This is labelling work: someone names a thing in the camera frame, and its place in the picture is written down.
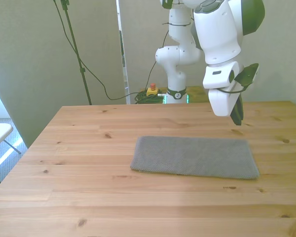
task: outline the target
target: green accent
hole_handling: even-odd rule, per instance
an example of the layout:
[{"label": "green accent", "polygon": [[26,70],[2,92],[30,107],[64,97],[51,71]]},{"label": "green accent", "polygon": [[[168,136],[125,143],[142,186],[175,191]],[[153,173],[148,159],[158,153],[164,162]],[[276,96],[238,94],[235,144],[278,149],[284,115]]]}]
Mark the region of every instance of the green accent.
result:
[{"label": "green accent", "polygon": [[201,6],[209,6],[211,5],[212,3],[214,3],[216,0],[206,0],[205,2],[203,2],[201,4]]},{"label": "green accent", "polygon": [[182,97],[186,94],[186,88],[184,90],[181,90],[181,91],[175,91],[175,90],[170,90],[168,88],[168,91],[167,93],[169,95],[171,95],[175,100],[180,100],[182,99]]},{"label": "green accent", "polygon": [[217,90],[227,94],[237,94],[237,93],[244,92],[249,87],[249,85],[253,83],[253,79],[255,78],[258,68],[259,68],[259,64],[254,63],[248,67],[245,67],[245,69],[241,73],[239,73],[238,76],[235,78],[235,81],[241,84],[241,86],[243,87],[242,90],[232,91],[232,92],[225,91],[220,88],[218,88]]},{"label": "green accent", "polygon": [[209,6],[203,7],[203,12],[211,13],[211,12],[215,11],[216,9],[218,9],[219,6],[220,6],[219,2],[215,2]]},{"label": "green accent", "polygon": [[242,98],[241,95],[239,96],[235,107],[233,108],[230,117],[232,118],[232,121],[235,123],[237,126],[241,126],[242,120],[244,117],[243,113],[243,103],[242,103]]},{"label": "green accent", "polygon": [[262,0],[241,0],[243,35],[251,34],[260,27],[265,17]]},{"label": "green accent", "polygon": [[231,83],[235,79],[235,72],[231,70],[231,73],[229,74],[229,82]]},{"label": "green accent", "polygon": [[194,10],[194,12],[195,13],[205,13],[205,14],[211,13],[213,11],[216,11],[221,6],[223,1],[225,1],[225,0],[206,0],[201,5],[199,5]]},{"label": "green accent", "polygon": [[162,0],[162,6],[163,8],[165,9],[171,9],[172,8],[172,3],[173,3],[173,0]]}]

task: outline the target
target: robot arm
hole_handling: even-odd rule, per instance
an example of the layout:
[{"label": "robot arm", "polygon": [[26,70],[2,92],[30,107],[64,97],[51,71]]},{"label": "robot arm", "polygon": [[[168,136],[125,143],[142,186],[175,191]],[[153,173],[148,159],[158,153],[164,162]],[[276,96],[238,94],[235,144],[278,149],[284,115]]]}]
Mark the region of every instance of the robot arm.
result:
[{"label": "robot arm", "polygon": [[[160,0],[167,9],[173,0]],[[262,0],[181,0],[194,9],[191,28],[197,48],[207,63],[203,80],[217,116],[231,116],[241,125],[243,109],[241,92],[253,82],[258,64],[244,67],[241,60],[243,36],[255,32],[264,19]]]}]

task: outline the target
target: light stand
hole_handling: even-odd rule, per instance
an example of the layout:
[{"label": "light stand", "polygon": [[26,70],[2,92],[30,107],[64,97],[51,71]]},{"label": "light stand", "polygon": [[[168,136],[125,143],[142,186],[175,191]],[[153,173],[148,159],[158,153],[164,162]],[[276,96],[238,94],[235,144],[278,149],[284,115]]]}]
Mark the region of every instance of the light stand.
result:
[{"label": "light stand", "polygon": [[89,89],[88,89],[88,85],[87,85],[87,81],[86,81],[85,75],[84,75],[85,68],[81,64],[81,59],[80,59],[80,56],[79,56],[77,44],[76,44],[75,39],[74,39],[73,28],[71,26],[71,22],[70,22],[69,15],[68,15],[68,7],[67,7],[67,5],[69,5],[69,0],[60,0],[60,2],[61,2],[61,5],[63,7],[63,10],[65,11],[66,18],[67,18],[67,21],[68,21],[68,26],[69,26],[70,34],[71,34],[71,37],[73,39],[74,50],[75,50],[75,53],[76,53],[77,58],[78,58],[78,63],[79,63],[79,66],[80,66],[80,72],[81,72],[81,75],[82,75],[82,80],[83,80],[83,83],[84,83],[85,92],[86,92],[87,97],[88,97],[89,105],[92,105],[90,94],[89,94]]}]

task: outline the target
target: black cable tie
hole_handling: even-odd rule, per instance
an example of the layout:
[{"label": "black cable tie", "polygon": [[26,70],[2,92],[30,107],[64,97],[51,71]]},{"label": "black cable tie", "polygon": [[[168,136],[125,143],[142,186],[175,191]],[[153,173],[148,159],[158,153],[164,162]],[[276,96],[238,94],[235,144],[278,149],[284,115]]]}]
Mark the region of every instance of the black cable tie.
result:
[{"label": "black cable tie", "polygon": [[163,25],[171,25],[171,26],[189,26],[191,23],[187,24],[187,25],[175,25],[175,24],[172,24],[172,23],[163,23]]}]

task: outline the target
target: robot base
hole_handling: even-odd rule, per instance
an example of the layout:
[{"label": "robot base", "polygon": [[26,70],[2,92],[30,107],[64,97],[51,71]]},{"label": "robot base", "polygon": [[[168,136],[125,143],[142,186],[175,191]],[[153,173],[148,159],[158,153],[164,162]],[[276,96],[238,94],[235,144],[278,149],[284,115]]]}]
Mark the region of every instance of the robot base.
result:
[{"label": "robot base", "polygon": [[172,95],[169,95],[168,93],[166,94],[163,103],[164,104],[188,104],[189,103],[189,96],[185,94],[181,99],[176,100],[173,98]]}]

